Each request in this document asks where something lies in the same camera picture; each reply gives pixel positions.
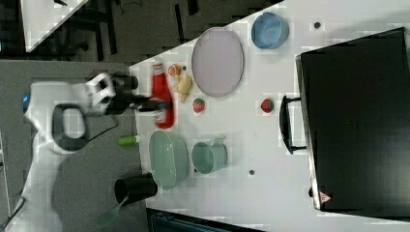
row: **green mug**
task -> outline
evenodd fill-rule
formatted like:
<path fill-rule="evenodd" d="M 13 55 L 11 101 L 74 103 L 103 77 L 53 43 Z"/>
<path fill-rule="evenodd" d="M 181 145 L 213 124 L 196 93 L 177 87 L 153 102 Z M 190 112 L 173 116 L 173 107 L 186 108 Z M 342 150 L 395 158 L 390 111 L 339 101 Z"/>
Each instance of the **green mug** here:
<path fill-rule="evenodd" d="M 192 162 L 202 174 L 209 174 L 224 168 L 228 155 L 223 145 L 223 137 L 208 142 L 198 142 L 192 149 Z"/>

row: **blue bowl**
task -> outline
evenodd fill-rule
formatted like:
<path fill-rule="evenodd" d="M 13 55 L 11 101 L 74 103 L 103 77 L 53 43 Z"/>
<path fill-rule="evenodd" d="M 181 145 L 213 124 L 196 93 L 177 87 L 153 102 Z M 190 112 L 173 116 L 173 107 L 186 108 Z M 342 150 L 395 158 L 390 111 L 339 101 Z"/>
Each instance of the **blue bowl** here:
<path fill-rule="evenodd" d="M 261 49 L 280 47 L 289 35 L 289 26 L 280 16 L 264 13 L 252 25 L 252 41 Z"/>

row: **small toy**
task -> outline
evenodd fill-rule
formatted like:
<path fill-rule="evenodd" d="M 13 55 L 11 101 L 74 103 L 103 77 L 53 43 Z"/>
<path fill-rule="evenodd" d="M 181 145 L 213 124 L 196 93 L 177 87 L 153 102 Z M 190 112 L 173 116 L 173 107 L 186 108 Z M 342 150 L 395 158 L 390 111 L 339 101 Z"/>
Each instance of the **small toy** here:
<path fill-rule="evenodd" d="M 179 75 L 181 74 L 181 66 L 177 65 L 177 64 L 173 64 L 171 66 L 168 67 L 168 74 L 169 75 Z"/>
<path fill-rule="evenodd" d="M 177 81 L 177 84 L 175 84 L 172 87 L 172 91 L 175 93 L 179 93 L 180 96 L 180 102 L 185 102 L 187 99 L 188 95 L 190 94 L 190 89 L 192 85 L 192 77 L 187 74 L 186 72 L 187 67 L 184 66 L 184 71 L 179 74 L 175 74 L 175 79 Z"/>
<path fill-rule="evenodd" d="M 127 146 L 138 143 L 140 141 L 139 135 L 135 136 L 128 136 L 128 137 L 120 137 L 118 138 L 118 145 L 120 146 Z"/>
<path fill-rule="evenodd" d="M 200 113 L 205 109 L 205 101 L 202 99 L 195 99 L 195 101 L 193 101 L 193 111 L 195 111 L 196 113 Z"/>
<path fill-rule="evenodd" d="M 263 110 L 263 112 L 270 113 L 274 110 L 274 102 L 271 99 L 266 99 L 262 102 L 260 108 Z"/>

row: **black case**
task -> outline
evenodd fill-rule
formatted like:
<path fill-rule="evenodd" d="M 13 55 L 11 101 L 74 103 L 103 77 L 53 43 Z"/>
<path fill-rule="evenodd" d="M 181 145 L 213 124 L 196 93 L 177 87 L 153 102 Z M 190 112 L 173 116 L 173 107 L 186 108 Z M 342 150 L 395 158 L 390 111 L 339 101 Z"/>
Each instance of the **black case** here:
<path fill-rule="evenodd" d="M 315 208 L 408 220 L 405 29 L 303 53 L 297 68 Z"/>

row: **small red object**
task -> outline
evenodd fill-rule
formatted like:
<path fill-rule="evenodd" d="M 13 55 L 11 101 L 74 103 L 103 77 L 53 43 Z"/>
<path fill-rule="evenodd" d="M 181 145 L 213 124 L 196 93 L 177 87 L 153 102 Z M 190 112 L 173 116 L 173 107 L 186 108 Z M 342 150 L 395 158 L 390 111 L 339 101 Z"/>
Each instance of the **small red object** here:
<path fill-rule="evenodd" d="M 154 74 L 151 98 L 161 99 L 164 102 L 170 103 L 170 107 L 166 109 L 164 120 L 162 122 L 156 122 L 157 127 L 165 130 L 171 128 L 175 122 L 175 112 L 172 105 L 173 99 L 171 92 L 169 91 L 168 82 L 166 80 L 166 75 L 163 71 L 162 64 L 155 64 L 153 68 Z"/>
<path fill-rule="evenodd" d="M 205 101 L 202 99 L 195 99 L 192 106 L 193 111 L 195 111 L 196 113 L 202 112 L 205 109 Z"/>
<path fill-rule="evenodd" d="M 263 112 L 270 113 L 274 110 L 274 102 L 271 99 L 266 99 L 262 102 L 260 108 L 263 110 Z"/>

